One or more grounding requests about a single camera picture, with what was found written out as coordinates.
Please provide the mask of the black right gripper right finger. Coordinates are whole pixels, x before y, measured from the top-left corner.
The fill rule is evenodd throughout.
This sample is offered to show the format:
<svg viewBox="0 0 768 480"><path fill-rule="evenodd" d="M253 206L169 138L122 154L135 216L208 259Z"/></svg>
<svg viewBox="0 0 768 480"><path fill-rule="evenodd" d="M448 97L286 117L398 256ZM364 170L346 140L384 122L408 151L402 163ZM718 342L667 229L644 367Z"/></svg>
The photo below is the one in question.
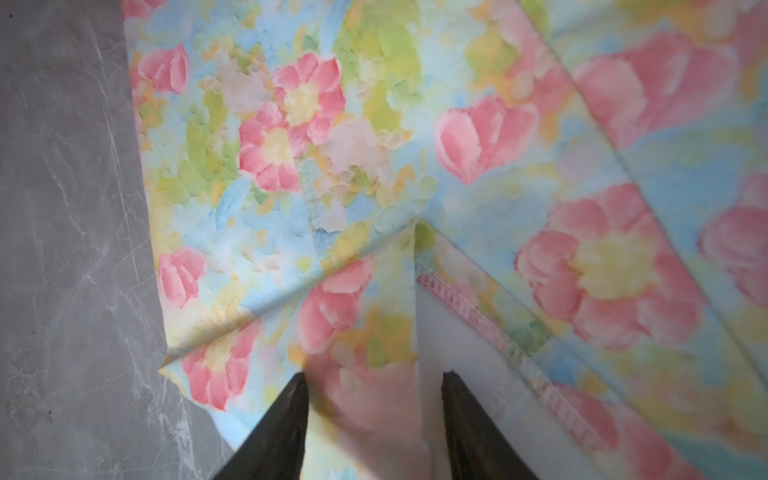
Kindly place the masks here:
<svg viewBox="0 0 768 480"><path fill-rule="evenodd" d="M441 399L453 479L537 479L455 371L443 374Z"/></svg>

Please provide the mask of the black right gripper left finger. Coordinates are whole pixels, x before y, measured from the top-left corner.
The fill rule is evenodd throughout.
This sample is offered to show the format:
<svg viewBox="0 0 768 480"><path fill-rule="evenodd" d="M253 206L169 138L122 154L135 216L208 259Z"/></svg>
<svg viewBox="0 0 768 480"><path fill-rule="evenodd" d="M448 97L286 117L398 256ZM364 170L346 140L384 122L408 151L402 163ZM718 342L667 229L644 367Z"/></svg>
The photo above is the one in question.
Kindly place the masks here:
<svg viewBox="0 0 768 480"><path fill-rule="evenodd" d="M305 454L309 387L295 374L215 480L299 479Z"/></svg>

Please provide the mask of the pastel floral skirt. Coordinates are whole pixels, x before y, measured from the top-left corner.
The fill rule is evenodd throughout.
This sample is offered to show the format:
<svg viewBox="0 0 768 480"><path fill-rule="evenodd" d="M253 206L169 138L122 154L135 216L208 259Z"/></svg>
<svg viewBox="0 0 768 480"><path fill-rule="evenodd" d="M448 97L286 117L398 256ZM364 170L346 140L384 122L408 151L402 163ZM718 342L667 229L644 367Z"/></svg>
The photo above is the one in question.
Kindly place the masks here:
<svg viewBox="0 0 768 480"><path fill-rule="evenodd" d="M767 475L763 1L125 1L167 354L421 479L425 287L613 479Z"/></svg>

